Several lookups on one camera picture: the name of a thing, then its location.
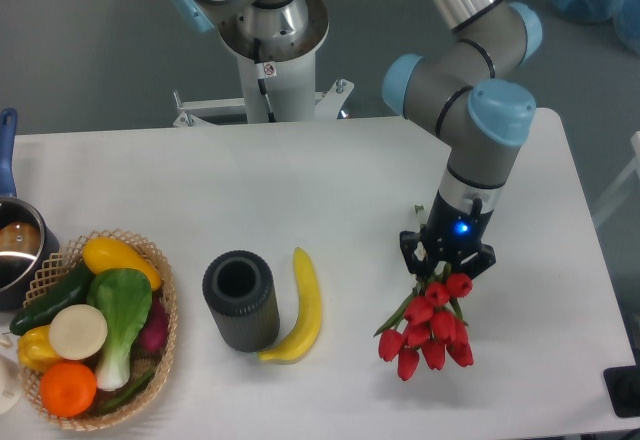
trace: blue joint cap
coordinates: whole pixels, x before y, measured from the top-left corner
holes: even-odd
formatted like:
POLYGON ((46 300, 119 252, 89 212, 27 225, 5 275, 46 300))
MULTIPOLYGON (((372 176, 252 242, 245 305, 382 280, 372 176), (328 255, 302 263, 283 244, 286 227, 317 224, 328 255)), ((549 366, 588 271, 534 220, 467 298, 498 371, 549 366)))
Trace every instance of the blue joint cap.
POLYGON ((527 7, 524 3, 510 3, 509 6, 513 8, 520 17, 522 17, 522 21, 524 22, 524 27, 527 31, 527 51, 524 54, 524 59, 522 62, 527 60, 531 55, 538 50, 538 47, 542 43, 542 22, 540 22, 540 18, 529 7, 527 7))
POLYGON ((182 19, 198 33, 214 30, 216 27, 200 9, 195 0, 171 0, 182 19))
POLYGON ((382 98, 398 115, 404 117, 404 97, 407 94, 407 86, 411 74, 416 65, 422 60, 419 55, 403 55, 389 67, 382 82, 382 98))
POLYGON ((520 147, 529 135, 536 100, 520 85, 492 78, 474 87, 467 107, 485 135, 507 147, 520 147))

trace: blue pot handle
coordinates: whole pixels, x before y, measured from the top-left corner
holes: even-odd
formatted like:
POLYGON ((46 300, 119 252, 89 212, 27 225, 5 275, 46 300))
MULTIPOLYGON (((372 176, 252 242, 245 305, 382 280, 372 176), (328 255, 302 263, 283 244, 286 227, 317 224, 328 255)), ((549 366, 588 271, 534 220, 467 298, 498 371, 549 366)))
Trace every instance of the blue pot handle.
POLYGON ((12 159, 18 112, 14 108, 6 108, 0 117, 0 196, 15 197, 16 182, 13 179, 12 159))

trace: yellow bell pepper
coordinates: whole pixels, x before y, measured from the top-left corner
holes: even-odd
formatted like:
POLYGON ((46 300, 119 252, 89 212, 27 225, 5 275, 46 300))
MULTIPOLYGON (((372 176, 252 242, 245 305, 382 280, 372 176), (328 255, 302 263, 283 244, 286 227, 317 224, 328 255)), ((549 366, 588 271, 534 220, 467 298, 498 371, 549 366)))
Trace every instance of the yellow bell pepper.
POLYGON ((44 373, 62 360, 49 343, 49 325, 32 328, 18 340, 18 361, 31 370, 44 373))

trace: gray floor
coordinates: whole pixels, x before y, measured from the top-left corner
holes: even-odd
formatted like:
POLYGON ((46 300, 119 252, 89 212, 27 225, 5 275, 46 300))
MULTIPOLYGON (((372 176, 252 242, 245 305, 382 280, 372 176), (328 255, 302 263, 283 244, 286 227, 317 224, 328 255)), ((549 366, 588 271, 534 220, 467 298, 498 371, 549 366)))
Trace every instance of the gray floor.
MULTIPOLYGON (((593 205, 633 155, 640 57, 610 24, 571 24, 545 0, 518 1, 538 12, 545 41, 511 79, 562 116, 593 205)), ((318 53, 318 88, 338 77, 355 82, 353 116, 391 114, 380 85, 398 56, 437 58, 451 43, 430 0, 325 2, 331 27, 318 53)), ((234 60, 215 33, 190 32, 168 0, 0 0, 0 106, 19 109, 19 133, 168 128, 174 89, 184 101, 241 96, 234 60)), ((640 312, 639 198, 599 231, 625 316, 640 312)))

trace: banana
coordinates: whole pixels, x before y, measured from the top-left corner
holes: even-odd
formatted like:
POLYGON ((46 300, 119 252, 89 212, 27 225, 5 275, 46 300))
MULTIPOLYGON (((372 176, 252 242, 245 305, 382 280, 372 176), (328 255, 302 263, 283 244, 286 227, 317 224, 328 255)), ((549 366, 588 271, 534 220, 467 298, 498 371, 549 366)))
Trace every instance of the banana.
POLYGON ((311 258, 301 248, 293 252, 293 271, 298 285, 298 319, 276 346, 258 352, 262 361, 294 363, 313 346, 322 324, 322 298, 311 258))

